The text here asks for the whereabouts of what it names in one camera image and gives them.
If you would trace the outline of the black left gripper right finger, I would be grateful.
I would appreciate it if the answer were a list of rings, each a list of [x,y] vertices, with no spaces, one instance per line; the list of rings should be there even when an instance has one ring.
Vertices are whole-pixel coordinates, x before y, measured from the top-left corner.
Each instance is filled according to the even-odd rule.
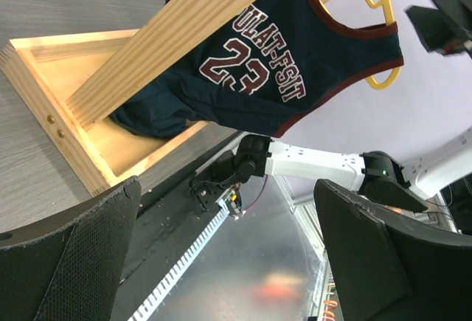
[[[319,179],[313,189],[345,320],[470,320],[471,237]]]

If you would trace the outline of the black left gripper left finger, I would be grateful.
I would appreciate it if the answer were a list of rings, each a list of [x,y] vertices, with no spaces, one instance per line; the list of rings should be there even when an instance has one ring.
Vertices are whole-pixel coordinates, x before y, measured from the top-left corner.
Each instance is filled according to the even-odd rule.
[[[2,320],[109,320],[139,208],[132,176],[1,234]]]

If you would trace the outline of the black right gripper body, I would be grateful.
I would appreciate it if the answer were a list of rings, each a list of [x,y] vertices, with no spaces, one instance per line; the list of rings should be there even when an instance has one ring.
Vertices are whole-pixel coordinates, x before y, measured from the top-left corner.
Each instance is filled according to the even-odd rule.
[[[433,7],[412,5],[405,13],[427,52],[444,57],[471,54],[471,0],[431,0]]]

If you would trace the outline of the navy maroon tank top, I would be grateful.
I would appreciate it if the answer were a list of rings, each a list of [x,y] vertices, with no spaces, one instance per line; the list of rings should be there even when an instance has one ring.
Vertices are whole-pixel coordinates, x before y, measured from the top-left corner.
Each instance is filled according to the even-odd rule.
[[[320,0],[256,0],[111,119],[146,137],[196,121],[281,137],[352,84],[402,65],[397,24],[352,28]]]

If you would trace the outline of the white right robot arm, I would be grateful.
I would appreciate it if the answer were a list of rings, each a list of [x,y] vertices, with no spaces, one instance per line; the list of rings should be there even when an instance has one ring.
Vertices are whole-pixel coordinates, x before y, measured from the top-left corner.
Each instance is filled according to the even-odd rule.
[[[332,18],[321,0],[308,0],[320,20],[351,40],[376,40],[383,45],[373,51],[365,46],[353,50],[349,65],[365,54],[372,66],[362,65],[351,77],[316,102],[322,106],[350,85],[365,79],[371,87],[389,86],[403,65],[398,26],[392,13],[391,0],[365,0],[371,8],[382,7],[385,22],[370,28],[352,29]],[[424,201],[436,192],[471,173],[471,131],[467,130],[435,151],[401,164],[382,151],[360,154],[331,153],[299,148],[278,141],[294,123],[306,116],[299,113],[280,126],[272,137],[247,135],[236,153],[226,152],[196,175],[190,192],[202,204],[204,196],[228,192],[232,186],[245,183],[252,176],[295,176],[305,179],[329,179],[338,185],[366,196],[373,202],[412,212],[423,212]]]

